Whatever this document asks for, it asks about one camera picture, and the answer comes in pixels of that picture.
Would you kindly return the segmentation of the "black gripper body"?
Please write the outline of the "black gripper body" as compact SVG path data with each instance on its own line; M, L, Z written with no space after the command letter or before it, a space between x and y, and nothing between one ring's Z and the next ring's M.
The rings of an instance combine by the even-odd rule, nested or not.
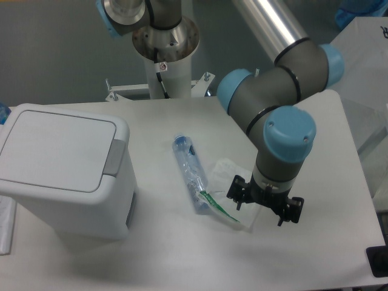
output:
M244 189L244 203L256 203L270 208L276 215L290 213L291 186L288 182L270 181L260 173L252 175Z

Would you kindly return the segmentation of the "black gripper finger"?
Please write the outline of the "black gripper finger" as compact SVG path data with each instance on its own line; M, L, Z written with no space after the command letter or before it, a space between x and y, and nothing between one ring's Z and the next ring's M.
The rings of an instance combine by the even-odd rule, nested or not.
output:
M229 187L226 197L236 203L236 209L240 210L241 205L249 200L247 188L249 184L242 176L235 175Z
M281 227L283 222L298 224L303 206L304 198L302 197L286 198L278 214L278 226Z

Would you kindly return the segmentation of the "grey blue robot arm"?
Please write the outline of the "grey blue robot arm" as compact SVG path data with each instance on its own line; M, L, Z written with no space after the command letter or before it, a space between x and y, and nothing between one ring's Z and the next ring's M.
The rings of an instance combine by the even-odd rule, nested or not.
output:
M304 200L289 192L316 135L313 118L296 105L341 79L343 57L329 44L316 45L281 1L235 1L235 6L274 67L261 75L236 69L219 83L220 104L258 149L250 181L235 176L227 197L296 223ZM191 95L190 56L199 32L183 16L180 1L97 1L96 8L112 36L132 35L148 67L152 99Z

